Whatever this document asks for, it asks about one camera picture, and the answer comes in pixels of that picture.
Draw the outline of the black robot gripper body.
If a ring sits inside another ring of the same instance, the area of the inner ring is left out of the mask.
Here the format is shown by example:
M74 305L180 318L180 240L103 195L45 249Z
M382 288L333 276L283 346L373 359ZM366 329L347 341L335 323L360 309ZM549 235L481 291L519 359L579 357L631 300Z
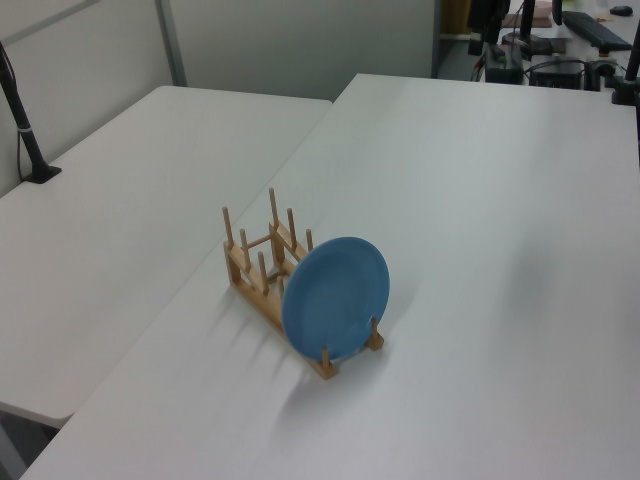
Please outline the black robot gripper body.
M510 0L472 0L467 27L476 33L497 33L510 9Z

